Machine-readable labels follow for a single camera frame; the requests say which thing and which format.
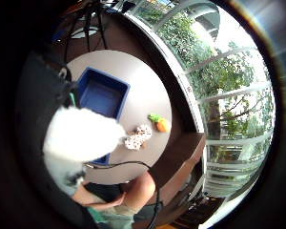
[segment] teal shirt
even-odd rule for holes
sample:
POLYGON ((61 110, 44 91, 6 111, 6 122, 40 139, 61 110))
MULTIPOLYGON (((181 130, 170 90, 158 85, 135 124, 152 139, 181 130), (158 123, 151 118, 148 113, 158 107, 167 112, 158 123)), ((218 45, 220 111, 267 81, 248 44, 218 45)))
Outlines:
POLYGON ((132 229, 133 216, 123 216, 108 212, 98 212, 88 207, 88 211, 96 223, 107 223, 112 229, 132 229))

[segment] yellow toy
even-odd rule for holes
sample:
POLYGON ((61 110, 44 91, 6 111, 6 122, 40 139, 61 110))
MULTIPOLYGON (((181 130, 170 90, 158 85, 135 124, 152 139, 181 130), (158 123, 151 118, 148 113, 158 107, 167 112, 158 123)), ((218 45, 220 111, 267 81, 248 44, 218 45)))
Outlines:
POLYGON ((159 114, 149 114, 149 119, 155 123, 156 129, 159 132, 169 132, 172 128, 172 123, 159 114))

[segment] white blurry object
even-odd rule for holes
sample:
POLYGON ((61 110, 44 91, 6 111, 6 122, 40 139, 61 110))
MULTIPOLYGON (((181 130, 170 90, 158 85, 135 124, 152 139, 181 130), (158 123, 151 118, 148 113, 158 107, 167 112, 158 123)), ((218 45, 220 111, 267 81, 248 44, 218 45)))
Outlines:
POLYGON ((125 135, 113 118, 85 108, 61 107, 46 133, 44 162, 57 186, 72 196, 80 180, 76 176, 83 173, 83 162, 112 152, 125 135), (70 183, 70 177, 75 177, 75 183, 70 183))
POLYGON ((141 145, 151 137, 151 127, 146 124, 142 124, 135 129, 134 135, 130 135, 125 139, 124 144, 127 149, 138 151, 141 145))
POLYGON ((53 116, 43 151, 71 161, 86 162, 112 152, 125 136, 113 118, 88 109, 61 107, 53 116))

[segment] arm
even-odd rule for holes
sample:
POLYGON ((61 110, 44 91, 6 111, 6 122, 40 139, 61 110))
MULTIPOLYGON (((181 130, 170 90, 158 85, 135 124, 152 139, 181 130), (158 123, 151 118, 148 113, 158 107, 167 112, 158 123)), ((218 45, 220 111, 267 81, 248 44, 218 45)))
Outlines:
POLYGON ((78 202, 79 204, 85 206, 88 203, 100 203, 102 202, 101 199, 97 198, 97 196, 90 193, 85 187, 85 182, 82 182, 74 195, 71 197, 75 202, 78 202))
POLYGON ((123 193, 117 199, 115 199, 112 202, 108 202, 108 203, 88 203, 88 204, 83 204, 83 205, 85 207, 92 207, 97 211, 103 211, 103 210, 106 210, 108 208, 120 205, 124 201, 125 195, 126 195, 126 193, 123 193))

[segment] glass window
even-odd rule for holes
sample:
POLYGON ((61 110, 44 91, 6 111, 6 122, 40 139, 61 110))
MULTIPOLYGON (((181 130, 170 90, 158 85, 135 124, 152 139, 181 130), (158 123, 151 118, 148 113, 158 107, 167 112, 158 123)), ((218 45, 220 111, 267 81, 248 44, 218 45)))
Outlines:
POLYGON ((195 29, 199 24, 189 16, 189 10, 180 11, 157 31, 185 70, 211 57, 215 51, 199 37, 195 29))
POLYGON ((199 109, 208 139, 254 138, 266 135, 274 125, 275 103, 271 87, 202 102, 199 109))
POLYGON ((241 186, 243 184, 245 184, 246 182, 248 182, 248 180, 250 179, 250 175, 242 175, 238 176, 238 177, 231 177, 231 176, 219 176, 219 175, 215 175, 215 174, 207 174, 207 179, 211 180, 213 183, 226 183, 226 184, 235 184, 236 186, 241 186))
POLYGON ((141 0, 133 9, 133 15, 152 27, 177 4, 168 0, 141 0))
MULTIPOLYGON (((267 137, 261 142, 247 143, 241 146, 210 145, 207 147, 208 161, 221 164, 221 168, 225 171, 251 170, 257 168, 262 159, 265 158, 270 143, 271 137, 267 137)), ((208 168, 218 170, 219 166, 215 168, 214 165, 211 164, 208 168)))
POLYGON ((269 81, 257 50, 231 53, 187 74, 196 99, 224 94, 269 81))

